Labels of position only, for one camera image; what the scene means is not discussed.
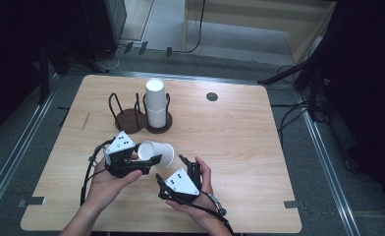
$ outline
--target paper cup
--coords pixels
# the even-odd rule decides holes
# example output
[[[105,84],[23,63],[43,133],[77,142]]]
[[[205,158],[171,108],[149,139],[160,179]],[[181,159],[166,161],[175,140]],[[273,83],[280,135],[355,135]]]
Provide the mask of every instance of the paper cup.
[[[158,111],[146,107],[147,122],[153,128],[162,128],[166,125],[166,108]]]
[[[161,162],[155,165],[158,168],[168,167],[174,160],[174,149],[169,144],[145,141],[140,144],[137,155],[141,160],[149,160],[151,157],[162,154]]]
[[[167,105],[165,85],[162,80],[151,79],[146,82],[146,107],[157,111]]]

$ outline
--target person's right hand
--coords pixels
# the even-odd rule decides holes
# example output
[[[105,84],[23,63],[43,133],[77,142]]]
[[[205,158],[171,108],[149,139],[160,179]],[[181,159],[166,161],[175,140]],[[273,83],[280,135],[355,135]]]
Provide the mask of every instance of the person's right hand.
[[[210,167],[208,167],[208,165],[199,157],[196,157],[195,161],[201,166],[201,191],[214,195],[213,187],[211,186]],[[231,235],[229,230],[219,219],[205,212],[204,210],[187,205],[180,205],[171,200],[167,200],[165,203],[171,206],[174,210],[188,214],[193,221],[195,221],[199,226],[203,227],[210,235]],[[205,194],[200,194],[198,198],[196,198],[192,203],[194,205],[209,208],[217,212],[217,208],[214,202],[211,201]]]

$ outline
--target table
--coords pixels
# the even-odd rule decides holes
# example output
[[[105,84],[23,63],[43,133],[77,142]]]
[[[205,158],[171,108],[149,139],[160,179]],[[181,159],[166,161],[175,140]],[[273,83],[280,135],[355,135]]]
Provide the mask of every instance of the table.
[[[326,32],[335,5],[320,0],[206,0],[203,21],[283,31],[293,59],[299,64],[315,40]],[[184,49],[187,21],[199,21],[201,8],[202,1],[186,0]]]
[[[62,230],[80,206],[80,190],[95,147],[119,134],[108,107],[116,92],[123,109],[145,92],[146,79],[87,76],[83,79],[33,193],[44,205],[28,206],[24,230]],[[265,88],[211,82],[165,80],[173,125],[154,135],[131,134],[136,143],[169,143],[175,154],[202,157],[212,169],[214,194],[237,233],[297,233],[302,229],[287,166]],[[215,92],[216,101],[206,95]],[[96,231],[203,232],[188,216],[157,197],[155,173],[168,178],[185,167],[179,158],[167,169],[152,167],[105,209]]]

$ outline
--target metal cup stand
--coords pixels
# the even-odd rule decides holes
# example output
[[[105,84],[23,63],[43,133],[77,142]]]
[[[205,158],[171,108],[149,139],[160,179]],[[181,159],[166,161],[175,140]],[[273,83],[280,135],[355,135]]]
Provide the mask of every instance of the metal cup stand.
[[[120,109],[120,113],[117,115],[114,112],[112,107],[113,97],[115,97],[116,102],[119,105],[119,109]],[[124,131],[126,134],[136,133],[143,128],[145,128],[147,131],[149,131],[152,134],[162,134],[168,131],[172,126],[172,115],[171,113],[168,112],[169,103],[171,100],[168,93],[166,93],[166,98],[167,98],[167,105],[166,105],[166,112],[165,112],[166,124],[162,128],[154,128],[149,125],[149,122],[147,119],[147,109],[146,109],[146,103],[145,103],[146,94],[143,96],[143,109],[144,109],[144,114],[143,114],[140,111],[138,93],[137,93],[137,101],[135,102],[134,108],[123,110],[122,106],[120,105],[119,98],[117,97],[116,93],[113,92],[109,96],[109,108],[115,119],[116,128],[119,131]]]

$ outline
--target forearm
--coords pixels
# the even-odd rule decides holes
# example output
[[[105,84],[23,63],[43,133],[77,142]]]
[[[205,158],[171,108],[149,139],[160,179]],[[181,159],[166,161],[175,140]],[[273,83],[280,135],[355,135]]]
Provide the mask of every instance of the forearm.
[[[80,207],[79,211],[77,211],[76,215],[73,217],[70,223],[68,223],[60,235],[90,235],[95,220],[97,219],[98,215],[100,215],[100,213],[100,209],[86,204],[82,205],[82,207]]]
[[[196,222],[199,226],[205,229],[210,236],[230,236],[227,227],[218,219],[210,218],[200,222]]]

